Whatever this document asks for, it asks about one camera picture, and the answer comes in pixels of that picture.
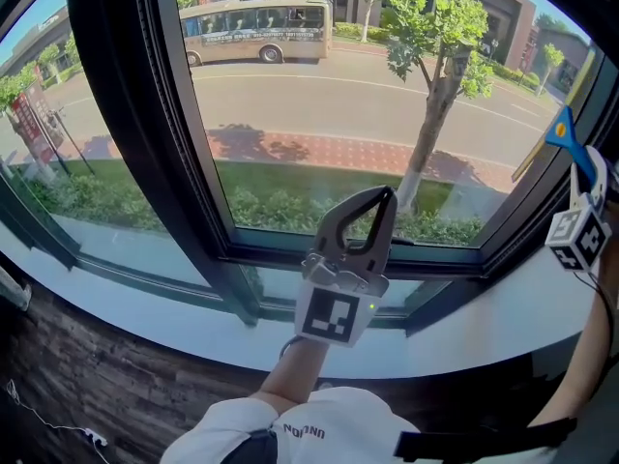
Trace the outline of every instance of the road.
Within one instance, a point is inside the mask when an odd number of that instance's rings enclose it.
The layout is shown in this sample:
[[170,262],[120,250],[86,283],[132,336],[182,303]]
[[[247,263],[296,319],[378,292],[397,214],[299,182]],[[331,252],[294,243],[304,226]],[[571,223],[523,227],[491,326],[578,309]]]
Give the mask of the road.
[[[333,50],[319,64],[224,63],[192,69],[207,130],[252,130],[328,135],[414,145],[424,120],[427,86],[415,70],[406,82],[389,72],[380,54]],[[52,107],[64,107],[67,128],[87,156],[101,158],[108,130],[83,74],[51,87]],[[506,83],[492,96],[458,98],[437,149],[517,166],[540,138],[558,105]],[[0,155],[24,152],[0,119]]]

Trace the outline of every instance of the white shirt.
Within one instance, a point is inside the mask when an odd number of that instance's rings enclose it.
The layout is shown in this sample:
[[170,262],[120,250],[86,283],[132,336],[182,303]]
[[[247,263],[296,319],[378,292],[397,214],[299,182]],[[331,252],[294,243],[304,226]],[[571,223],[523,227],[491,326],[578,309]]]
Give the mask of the white shirt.
[[[307,404],[281,416],[262,400],[238,398],[213,404],[193,430],[165,451],[162,464],[219,464],[250,432],[269,428],[278,437],[278,464],[402,462],[393,457],[400,432],[419,431],[394,415],[381,398],[361,389],[315,391]],[[536,449],[479,462],[546,464],[553,456]]]

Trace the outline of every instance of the beige bus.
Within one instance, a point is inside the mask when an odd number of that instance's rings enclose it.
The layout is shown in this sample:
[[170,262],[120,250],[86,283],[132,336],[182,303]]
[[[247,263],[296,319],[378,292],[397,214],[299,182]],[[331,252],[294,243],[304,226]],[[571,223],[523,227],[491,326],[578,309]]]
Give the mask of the beige bus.
[[216,60],[326,58],[329,0],[225,0],[180,11],[191,67]]

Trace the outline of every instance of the person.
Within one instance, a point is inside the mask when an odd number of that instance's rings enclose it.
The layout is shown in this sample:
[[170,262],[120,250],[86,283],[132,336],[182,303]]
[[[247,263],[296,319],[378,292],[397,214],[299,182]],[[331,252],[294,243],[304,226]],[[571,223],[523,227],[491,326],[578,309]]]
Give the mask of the person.
[[[598,281],[616,309],[619,274],[613,269],[619,269],[619,240],[614,238],[600,258]],[[530,425],[577,415],[595,391],[609,340],[603,299],[596,295],[561,385]],[[401,462],[393,457],[400,432],[418,430],[383,400],[352,388],[312,391],[328,349],[305,338],[292,343],[259,391],[213,404],[194,429],[167,449],[162,464]],[[479,462],[546,464],[555,453],[534,449]]]

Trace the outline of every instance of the bus window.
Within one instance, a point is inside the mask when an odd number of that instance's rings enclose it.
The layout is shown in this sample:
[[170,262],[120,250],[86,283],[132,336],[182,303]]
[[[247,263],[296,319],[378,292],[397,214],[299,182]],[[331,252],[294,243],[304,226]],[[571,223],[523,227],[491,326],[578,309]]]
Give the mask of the bus window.
[[199,34],[197,30],[197,17],[181,20],[181,28],[183,29],[184,38],[197,36]]
[[199,18],[200,34],[219,33],[225,31],[225,17],[223,14],[208,14]]
[[228,12],[228,30],[255,29],[255,9]]
[[322,7],[293,7],[288,9],[288,27],[321,28]]
[[285,22],[285,7],[274,7],[273,9],[258,9],[258,29],[284,27]]

